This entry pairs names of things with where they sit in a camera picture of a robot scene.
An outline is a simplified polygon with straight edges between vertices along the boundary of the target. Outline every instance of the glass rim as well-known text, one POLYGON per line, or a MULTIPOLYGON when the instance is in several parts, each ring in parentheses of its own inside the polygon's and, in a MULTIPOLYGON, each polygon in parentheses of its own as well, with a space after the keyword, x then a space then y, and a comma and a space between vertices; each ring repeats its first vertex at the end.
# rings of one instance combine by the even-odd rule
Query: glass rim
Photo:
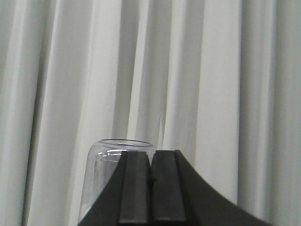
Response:
POLYGON ((151 143, 140 141, 140 140, 130 140, 130 139, 102 139, 99 142, 104 145, 118 146, 119 148, 120 146, 124 146, 124 147, 129 146, 132 148, 153 147, 151 143))

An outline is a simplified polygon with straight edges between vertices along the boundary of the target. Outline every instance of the clear glass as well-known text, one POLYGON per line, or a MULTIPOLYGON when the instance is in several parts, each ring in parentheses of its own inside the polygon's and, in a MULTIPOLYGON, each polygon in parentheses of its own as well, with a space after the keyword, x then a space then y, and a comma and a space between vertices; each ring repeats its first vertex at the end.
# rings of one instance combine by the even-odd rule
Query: clear glass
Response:
POLYGON ((144 151, 151 162, 155 150, 152 144, 137 140, 105 139, 95 142, 87 156, 79 221, 83 219, 108 183, 122 151, 144 151))

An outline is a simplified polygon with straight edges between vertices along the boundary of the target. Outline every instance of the fabric backdrop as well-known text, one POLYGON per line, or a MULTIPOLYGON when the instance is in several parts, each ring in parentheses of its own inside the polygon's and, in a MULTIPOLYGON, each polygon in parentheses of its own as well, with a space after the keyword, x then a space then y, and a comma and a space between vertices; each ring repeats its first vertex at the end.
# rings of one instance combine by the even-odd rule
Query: fabric backdrop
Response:
POLYGON ((300 40, 299 0, 0 0, 0 225, 75 226, 111 137, 300 225, 300 40))

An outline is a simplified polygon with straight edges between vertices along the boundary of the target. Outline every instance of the white curtain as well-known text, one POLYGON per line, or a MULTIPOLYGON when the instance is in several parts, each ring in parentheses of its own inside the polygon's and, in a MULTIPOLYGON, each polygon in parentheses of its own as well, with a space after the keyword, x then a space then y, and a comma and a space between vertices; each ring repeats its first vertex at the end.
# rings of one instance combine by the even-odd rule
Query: white curtain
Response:
POLYGON ((0 0, 0 225, 75 226, 111 137, 301 224, 300 40, 299 0, 0 0))

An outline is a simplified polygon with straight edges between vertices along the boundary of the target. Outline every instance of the black plastic object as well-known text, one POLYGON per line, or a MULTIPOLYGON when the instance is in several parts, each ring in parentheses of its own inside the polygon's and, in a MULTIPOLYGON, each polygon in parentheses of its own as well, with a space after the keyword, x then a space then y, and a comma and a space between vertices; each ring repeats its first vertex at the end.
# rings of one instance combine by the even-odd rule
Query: black plastic object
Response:
POLYGON ((220 195, 176 150, 156 151, 151 170, 146 153, 123 152, 79 226, 270 225, 220 195))
POLYGON ((269 226, 243 211, 215 191, 188 163, 179 150, 175 151, 182 196, 189 221, 196 226, 269 226))
POLYGON ((156 151, 151 165, 152 221, 155 225, 186 224, 174 151, 156 151))
POLYGON ((150 163, 145 152, 127 152, 119 225, 145 226, 150 220, 150 163))

